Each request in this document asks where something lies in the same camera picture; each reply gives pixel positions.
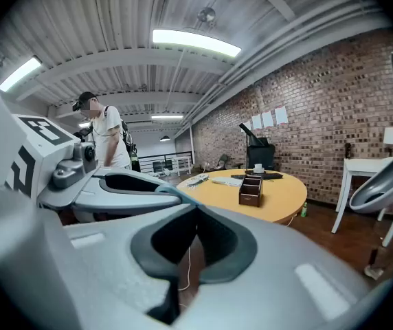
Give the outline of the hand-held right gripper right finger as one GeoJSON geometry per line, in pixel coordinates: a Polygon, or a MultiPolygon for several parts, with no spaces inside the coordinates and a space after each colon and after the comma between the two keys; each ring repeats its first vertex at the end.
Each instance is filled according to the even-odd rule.
{"type": "Polygon", "coordinates": [[[296,230],[220,208],[245,226],[258,250],[228,283],[202,285],[182,329],[357,329],[392,287],[374,289],[349,265],[296,230]]]}

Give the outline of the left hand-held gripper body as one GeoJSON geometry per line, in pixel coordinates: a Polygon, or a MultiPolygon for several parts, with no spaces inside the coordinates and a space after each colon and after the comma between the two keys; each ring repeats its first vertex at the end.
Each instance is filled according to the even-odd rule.
{"type": "Polygon", "coordinates": [[[96,164],[90,144],[45,117],[10,113],[0,96],[0,187],[63,209],[74,204],[96,164]]]}

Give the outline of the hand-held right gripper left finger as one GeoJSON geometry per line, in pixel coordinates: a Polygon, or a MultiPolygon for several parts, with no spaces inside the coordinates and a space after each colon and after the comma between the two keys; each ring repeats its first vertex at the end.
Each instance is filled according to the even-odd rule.
{"type": "Polygon", "coordinates": [[[172,280],[149,276],[132,249],[150,245],[147,228],[159,229],[192,209],[181,204],[127,219],[63,226],[43,210],[49,276],[42,294],[44,329],[182,329],[178,269],[172,280]]]}

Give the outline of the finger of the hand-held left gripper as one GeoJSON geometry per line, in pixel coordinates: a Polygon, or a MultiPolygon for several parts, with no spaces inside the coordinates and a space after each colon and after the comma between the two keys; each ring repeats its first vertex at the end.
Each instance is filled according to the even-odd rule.
{"type": "Polygon", "coordinates": [[[84,188],[74,199],[75,212],[109,215],[142,215],[180,204],[198,205],[199,202],[170,184],[162,184],[153,191],[109,188],[100,183],[96,188],[84,188]]]}
{"type": "Polygon", "coordinates": [[[176,195],[175,188],[167,182],[133,170],[99,168],[94,177],[108,193],[128,195],[176,195]]]}

